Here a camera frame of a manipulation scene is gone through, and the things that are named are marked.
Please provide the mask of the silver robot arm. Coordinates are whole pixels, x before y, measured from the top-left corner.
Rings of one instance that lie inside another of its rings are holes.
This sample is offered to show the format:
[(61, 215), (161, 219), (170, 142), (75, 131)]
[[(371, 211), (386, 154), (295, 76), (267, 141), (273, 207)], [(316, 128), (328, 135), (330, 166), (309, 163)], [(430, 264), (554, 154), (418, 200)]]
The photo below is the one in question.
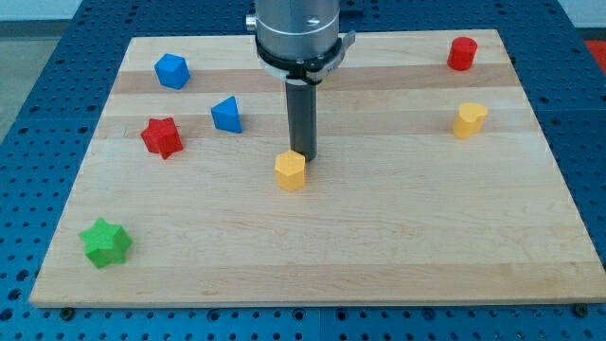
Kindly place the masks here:
[(262, 67), (285, 84), (290, 148), (317, 155), (316, 86), (342, 63), (356, 33), (341, 36), (338, 0), (256, 0), (245, 17)]

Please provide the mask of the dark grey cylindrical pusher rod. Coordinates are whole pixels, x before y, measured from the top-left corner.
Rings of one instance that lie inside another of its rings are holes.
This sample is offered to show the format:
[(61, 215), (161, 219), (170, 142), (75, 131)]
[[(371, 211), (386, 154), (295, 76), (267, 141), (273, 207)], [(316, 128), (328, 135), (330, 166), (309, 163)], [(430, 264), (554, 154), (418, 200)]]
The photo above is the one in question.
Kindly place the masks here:
[(317, 154), (316, 86), (285, 84), (290, 147), (306, 162)]

